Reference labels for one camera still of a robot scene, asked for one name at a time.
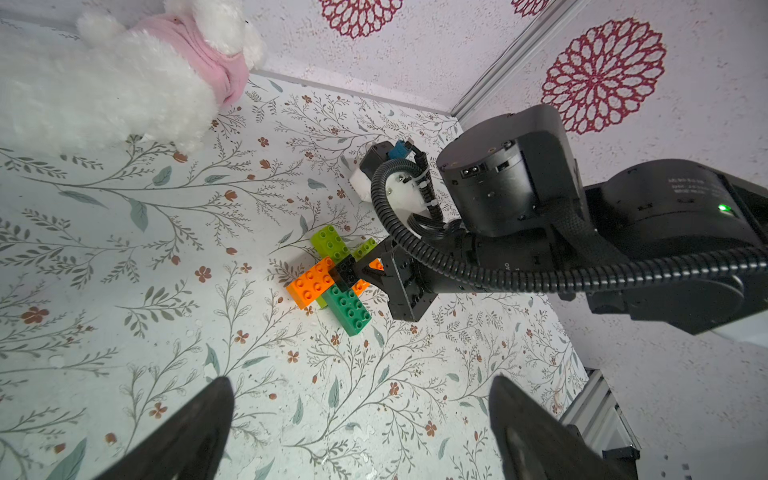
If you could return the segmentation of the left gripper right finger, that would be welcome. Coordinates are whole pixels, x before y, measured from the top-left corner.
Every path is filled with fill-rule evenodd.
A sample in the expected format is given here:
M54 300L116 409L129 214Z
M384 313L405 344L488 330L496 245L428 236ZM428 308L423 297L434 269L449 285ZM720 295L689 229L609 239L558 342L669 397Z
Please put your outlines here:
M488 412L506 479L626 479L512 380L493 379Z

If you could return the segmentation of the dark green lego brick bottom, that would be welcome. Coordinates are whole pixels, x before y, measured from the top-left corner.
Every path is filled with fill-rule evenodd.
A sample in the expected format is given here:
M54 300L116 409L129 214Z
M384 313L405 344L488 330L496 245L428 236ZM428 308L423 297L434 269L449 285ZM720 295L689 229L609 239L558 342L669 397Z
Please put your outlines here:
M371 320L371 315L353 290L342 291L332 286L322 298L349 336L358 335Z

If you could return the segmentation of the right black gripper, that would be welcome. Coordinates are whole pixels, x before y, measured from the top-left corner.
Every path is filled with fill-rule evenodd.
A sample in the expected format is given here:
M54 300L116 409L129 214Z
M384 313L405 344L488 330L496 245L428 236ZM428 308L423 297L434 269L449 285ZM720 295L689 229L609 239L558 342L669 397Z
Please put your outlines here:
M388 181L422 190L436 172L458 211L446 221L433 195L427 216L399 218ZM377 215L386 239L352 288L383 290L393 318L416 322L441 293L582 291L591 219L563 121L549 105L485 120L452 141L435 167L390 159L377 170Z

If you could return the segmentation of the black lego block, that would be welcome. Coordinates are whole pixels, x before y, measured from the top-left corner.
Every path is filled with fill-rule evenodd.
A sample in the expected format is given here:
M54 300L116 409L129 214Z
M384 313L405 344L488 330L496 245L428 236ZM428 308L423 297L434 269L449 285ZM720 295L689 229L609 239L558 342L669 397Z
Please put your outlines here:
M360 280L355 271L356 260L352 255L347 255L330 269L330 276L334 284L342 291L352 289Z

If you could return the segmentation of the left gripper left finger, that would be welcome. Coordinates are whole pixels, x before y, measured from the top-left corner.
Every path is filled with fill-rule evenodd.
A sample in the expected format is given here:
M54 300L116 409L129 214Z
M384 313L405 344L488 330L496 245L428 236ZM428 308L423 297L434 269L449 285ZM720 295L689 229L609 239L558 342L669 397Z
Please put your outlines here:
M99 477L212 479L223 458L233 412L231 382L218 377Z

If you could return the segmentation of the lime lego brick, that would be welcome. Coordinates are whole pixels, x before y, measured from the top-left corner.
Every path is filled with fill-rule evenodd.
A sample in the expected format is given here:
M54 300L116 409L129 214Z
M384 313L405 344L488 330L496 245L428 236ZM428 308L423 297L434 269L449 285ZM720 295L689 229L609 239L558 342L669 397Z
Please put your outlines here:
M352 255L355 260L360 260L368 255L376 246L377 241L373 238L368 238L352 251Z
M334 226L327 225L311 237L311 244L321 258L339 263L350 255L350 250Z

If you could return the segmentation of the orange lego brick bottom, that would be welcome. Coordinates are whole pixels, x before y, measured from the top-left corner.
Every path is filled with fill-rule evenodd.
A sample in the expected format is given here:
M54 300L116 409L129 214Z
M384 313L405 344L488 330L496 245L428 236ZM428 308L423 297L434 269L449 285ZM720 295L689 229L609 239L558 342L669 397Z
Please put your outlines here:
M312 303L317 303L320 309L327 307L322 295L334 285L330 275L334 266L333 260L325 257L286 287L300 309L306 309Z

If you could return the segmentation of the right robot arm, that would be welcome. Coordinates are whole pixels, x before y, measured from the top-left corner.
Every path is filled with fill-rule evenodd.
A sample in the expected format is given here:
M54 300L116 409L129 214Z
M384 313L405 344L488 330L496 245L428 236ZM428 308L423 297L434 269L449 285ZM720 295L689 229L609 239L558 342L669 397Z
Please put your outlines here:
M696 335L767 309L767 192L683 159L582 183L559 112L485 120L435 161L408 141L356 171L386 238L336 268L416 322L442 293L584 294L595 314Z

